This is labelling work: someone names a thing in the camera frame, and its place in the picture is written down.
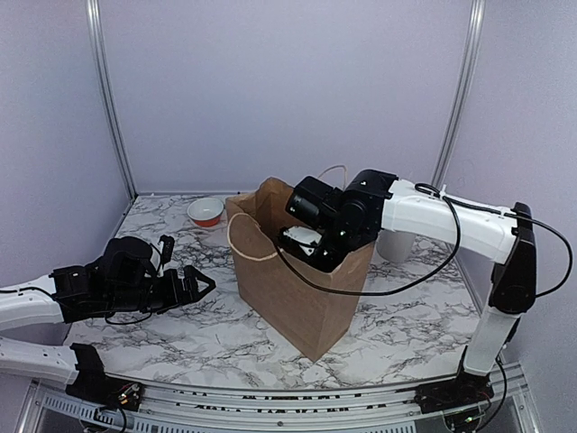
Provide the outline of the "brown paper bag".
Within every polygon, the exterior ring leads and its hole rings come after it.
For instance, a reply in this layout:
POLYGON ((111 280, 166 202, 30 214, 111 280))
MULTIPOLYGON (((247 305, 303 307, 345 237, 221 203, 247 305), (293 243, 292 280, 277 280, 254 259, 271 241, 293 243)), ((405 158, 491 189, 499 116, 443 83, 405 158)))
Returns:
POLYGON ((227 198, 227 240, 241 298, 315 362, 351 325, 374 245, 352 251, 332 272, 299 260, 278 241, 282 228, 298 222, 285 210, 292 191, 269 177, 255 191, 227 198))

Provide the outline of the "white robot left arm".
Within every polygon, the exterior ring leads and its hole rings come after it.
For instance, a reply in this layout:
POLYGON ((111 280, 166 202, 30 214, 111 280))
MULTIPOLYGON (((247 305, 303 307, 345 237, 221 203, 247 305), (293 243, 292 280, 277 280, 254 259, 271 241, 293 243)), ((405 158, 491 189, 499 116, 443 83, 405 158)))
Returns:
MULTIPOLYGON (((73 324, 117 313, 146 318, 197 303, 215 289, 215 281, 189 265, 179 274, 165 266, 175 240, 164 235, 159 245, 125 236, 111 239, 104 253, 86 265, 58 268, 48 275, 1 290, 1 328, 73 324)), ((60 382, 69 395, 107 404, 134 405, 141 385, 105 372, 91 345, 53 346, 3 338, 4 373, 60 382)))

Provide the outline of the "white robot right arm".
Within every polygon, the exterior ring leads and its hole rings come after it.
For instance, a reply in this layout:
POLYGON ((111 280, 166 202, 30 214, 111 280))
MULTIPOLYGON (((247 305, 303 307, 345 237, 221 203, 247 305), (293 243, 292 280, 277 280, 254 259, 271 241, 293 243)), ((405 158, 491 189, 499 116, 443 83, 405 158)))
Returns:
POLYGON ((280 243, 309 266, 331 272, 346 255, 382 231, 422 235, 478 253, 493 264, 491 290, 466 346, 458 374, 446 388, 456 404, 481 390, 520 317, 536 301, 536 242, 528 206, 482 205, 424 183, 363 170, 344 189, 307 176, 285 206, 298 224, 279 231, 280 243))

